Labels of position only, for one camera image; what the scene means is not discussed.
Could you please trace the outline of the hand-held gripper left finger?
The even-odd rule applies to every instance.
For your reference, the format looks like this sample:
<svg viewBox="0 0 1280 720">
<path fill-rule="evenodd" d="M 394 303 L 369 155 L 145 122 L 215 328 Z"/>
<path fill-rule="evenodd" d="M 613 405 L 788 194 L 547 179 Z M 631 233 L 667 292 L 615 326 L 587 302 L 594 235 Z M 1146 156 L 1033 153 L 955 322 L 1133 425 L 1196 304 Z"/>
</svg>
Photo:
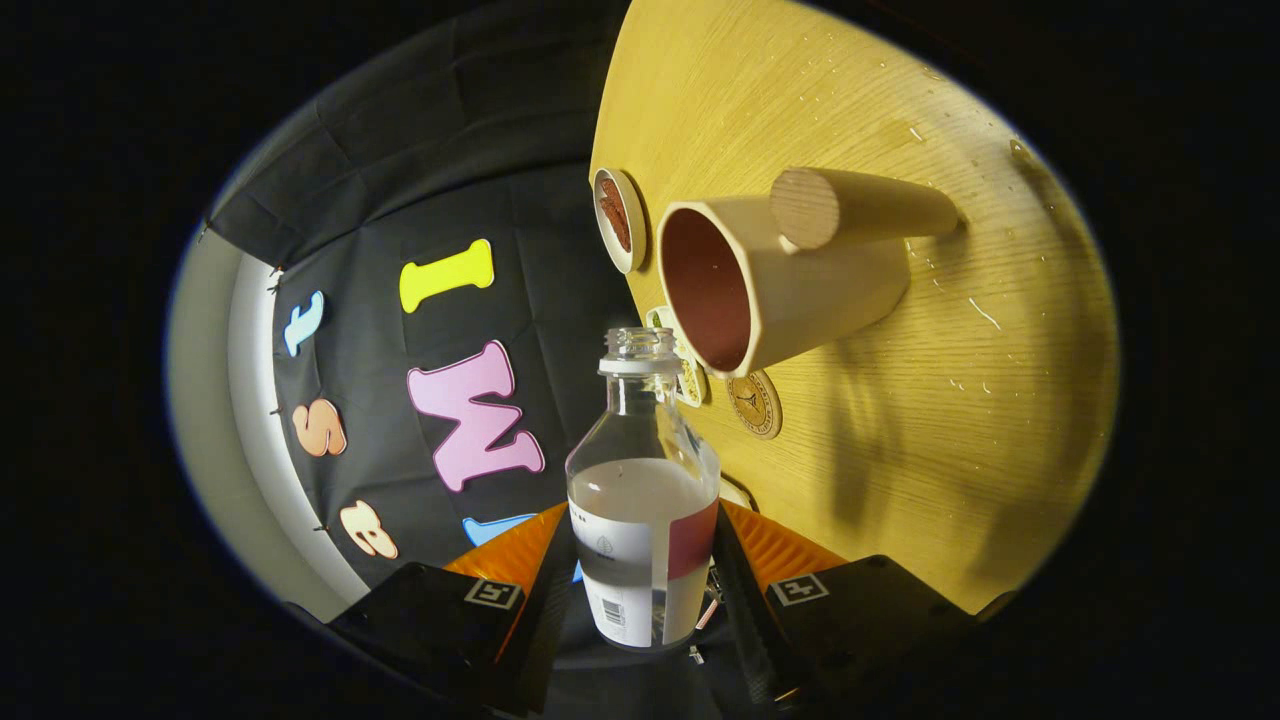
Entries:
<svg viewBox="0 0 1280 720">
<path fill-rule="evenodd" d="M 558 503 L 444 568 L 408 562 L 326 630 L 447 717 L 544 708 L 576 564 Z"/>
</svg>

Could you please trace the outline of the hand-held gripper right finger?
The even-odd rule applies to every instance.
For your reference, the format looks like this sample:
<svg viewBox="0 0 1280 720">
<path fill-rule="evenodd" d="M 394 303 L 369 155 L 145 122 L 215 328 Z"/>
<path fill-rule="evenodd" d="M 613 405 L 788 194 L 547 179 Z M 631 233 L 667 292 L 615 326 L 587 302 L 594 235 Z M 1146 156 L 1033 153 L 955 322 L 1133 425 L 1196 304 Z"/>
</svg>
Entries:
<svg viewBox="0 0 1280 720">
<path fill-rule="evenodd" d="M 712 556 L 754 707 L 882 715 L 980 625 L 892 559 L 849 561 L 736 503 Z"/>
</svg>

